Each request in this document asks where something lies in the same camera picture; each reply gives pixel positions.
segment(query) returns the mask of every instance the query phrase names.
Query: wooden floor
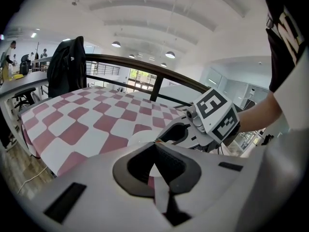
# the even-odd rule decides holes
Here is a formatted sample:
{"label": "wooden floor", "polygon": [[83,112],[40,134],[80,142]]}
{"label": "wooden floor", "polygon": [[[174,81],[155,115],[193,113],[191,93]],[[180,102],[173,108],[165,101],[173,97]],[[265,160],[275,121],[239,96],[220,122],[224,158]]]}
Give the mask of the wooden floor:
{"label": "wooden floor", "polygon": [[[41,159],[28,156],[18,143],[8,152],[1,151],[0,156],[1,173],[13,193],[17,193],[26,180],[36,176],[46,167]],[[32,199],[53,178],[47,168],[38,177],[27,182],[19,195]]]}

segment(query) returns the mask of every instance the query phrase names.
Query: table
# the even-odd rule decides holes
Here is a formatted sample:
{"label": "table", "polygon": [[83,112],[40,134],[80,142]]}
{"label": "table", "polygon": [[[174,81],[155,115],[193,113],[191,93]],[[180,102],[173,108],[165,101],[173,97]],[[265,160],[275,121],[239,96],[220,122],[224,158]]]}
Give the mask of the table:
{"label": "table", "polygon": [[2,86],[0,87],[0,109],[3,113],[3,117],[9,126],[12,134],[19,142],[20,146],[28,153],[28,148],[25,144],[23,138],[21,138],[18,132],[13,125],[10,115],[6,109],[5,102],[12,98],[16,93],[31,88],[31,87],[38,87],[42,85],[48,84],[47,82],[47,73],[44,72],[34,72],[25,75],[23,78],[12,80],[12,81],[5,81]]}
{"label": "table", "polygon": [[32,154],[61,175],[88,157],[127,146],[143,130],[162,130],[184,113],[103,87],[73,91],[22,114]]}

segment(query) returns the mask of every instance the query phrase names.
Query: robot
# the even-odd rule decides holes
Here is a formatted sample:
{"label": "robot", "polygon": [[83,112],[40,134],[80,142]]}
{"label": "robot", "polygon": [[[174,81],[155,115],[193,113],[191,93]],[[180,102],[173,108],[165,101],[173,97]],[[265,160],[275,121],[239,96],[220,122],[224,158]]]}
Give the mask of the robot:
{"label": "robot", "polygon": [[[255,230],[302,180],[309,131],[281,136],[248,159],[207,153],[238,124],[232,101],[211,89],[155,142],[91,157],[23,207],[47,231]],[[159,176],[150,176],[154,165]]]}

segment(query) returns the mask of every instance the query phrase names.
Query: pink and white checkered cloth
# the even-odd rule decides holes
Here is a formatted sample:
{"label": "pink and white checkered cloth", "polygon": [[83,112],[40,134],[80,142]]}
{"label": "pink and white checkered cloth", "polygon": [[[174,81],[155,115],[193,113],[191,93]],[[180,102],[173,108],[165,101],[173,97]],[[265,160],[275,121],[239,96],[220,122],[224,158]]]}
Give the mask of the pink and white checkered cloth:
{"label": "pink and white checkered cloth", "polygon": [[26,143],[61,175],[88,157],[127,146],[143,130],[162,130],[183,112],[130,94],[87,87],[22,114]]}

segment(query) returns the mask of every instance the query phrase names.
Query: ceiling lamp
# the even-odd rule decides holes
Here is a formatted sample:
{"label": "ceiling lamp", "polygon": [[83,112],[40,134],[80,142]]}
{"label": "ceiling lamp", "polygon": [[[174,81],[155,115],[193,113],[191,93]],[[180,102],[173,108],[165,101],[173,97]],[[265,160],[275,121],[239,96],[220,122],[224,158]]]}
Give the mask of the ceiling lamp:
{"label": "ceiling lamp", "polygon": [[173,53],[173,52],[167,52],[167,53],[165,54],[165,56],[168,57],[168,58],[175,58],[175,53]]}
{"label": "ceiling lamp", "polygon": [[118,47],[118,48],[121,47],[119,41],[114,41],[114,42],[112,43],[112,46]]}

